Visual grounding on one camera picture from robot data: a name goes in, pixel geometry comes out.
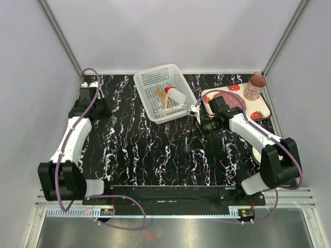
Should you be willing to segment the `bundle of plastic pipettes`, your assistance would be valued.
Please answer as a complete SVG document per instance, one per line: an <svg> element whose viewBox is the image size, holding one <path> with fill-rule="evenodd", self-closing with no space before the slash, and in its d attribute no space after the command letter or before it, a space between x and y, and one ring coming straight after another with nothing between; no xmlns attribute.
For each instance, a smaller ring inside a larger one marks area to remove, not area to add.
<svg viewBox="0 0 331 248"><path fill-rule="evenodd" d="M166 116L166 115L177 113L179 111L183 111L183 110L186 110L186 109L187 109L187 106L185 104L180 104L180 105L176 105L174 107L167 107L165 109L160 108L156 111L156 115Z"/></svg>

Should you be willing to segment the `wash bottle red cap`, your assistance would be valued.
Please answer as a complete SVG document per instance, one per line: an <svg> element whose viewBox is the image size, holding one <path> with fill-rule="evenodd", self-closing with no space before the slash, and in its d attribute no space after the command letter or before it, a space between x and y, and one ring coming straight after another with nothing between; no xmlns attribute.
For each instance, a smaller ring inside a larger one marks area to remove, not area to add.
<svg viewBox="0 0 331 248"><path fill-rule="evenodd" d="M168 95L170 99L175 101L178 104L184 104L186 101L186 95L181 93L176 87L166 87L165 93Z"/></svg>

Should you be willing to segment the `wooden test tube clamp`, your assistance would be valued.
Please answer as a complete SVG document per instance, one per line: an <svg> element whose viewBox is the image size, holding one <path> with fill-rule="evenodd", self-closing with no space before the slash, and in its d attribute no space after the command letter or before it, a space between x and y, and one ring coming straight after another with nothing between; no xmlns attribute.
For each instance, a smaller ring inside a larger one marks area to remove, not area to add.
<svg viewBox="0 0 331 248"><path fill-rule="evenodd" d="M164 109L166 110L168 108L168 94L165 94L164 98Z"/></svg>

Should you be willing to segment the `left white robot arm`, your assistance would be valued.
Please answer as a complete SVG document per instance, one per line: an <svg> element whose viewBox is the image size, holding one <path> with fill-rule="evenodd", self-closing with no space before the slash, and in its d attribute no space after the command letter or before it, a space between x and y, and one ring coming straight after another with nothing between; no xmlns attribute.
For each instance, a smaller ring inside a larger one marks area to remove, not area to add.
<svg viewBox="0 0 331 248"><path fill-rule="evenodd" d="M40 163L37 169L47 201L56 201L58 195L61 200L93 196L102 205L111 200L112 192L104 187L102 179L85 179L79 169L81 150L93 123L110 117L111 111L98 83L83 83L68 113L67 128L58 149L49 162Z"/></svg>

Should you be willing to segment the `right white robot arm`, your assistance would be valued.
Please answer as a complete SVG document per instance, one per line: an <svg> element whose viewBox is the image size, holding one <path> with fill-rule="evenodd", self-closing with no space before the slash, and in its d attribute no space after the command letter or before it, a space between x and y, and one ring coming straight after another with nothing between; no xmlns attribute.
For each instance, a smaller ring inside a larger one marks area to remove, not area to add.
<svg viewBox="0 0 331 248"><path fill-rule="evenodd" d="M247 117L245 106L229 107L223 97L210 102L214 116L207 121L200 120L198 104L188 107L188 112L197 118L197 130L202 134L210 134L220 129L228 129L244 138L261 155L260 171L240 184L235 191L235 199L246 205L257 192L276 188L289 189L285 185L299 179L300 188L303 182L303 171L299 162L296 142L291 138L282 139L262 128Z"/></svg>

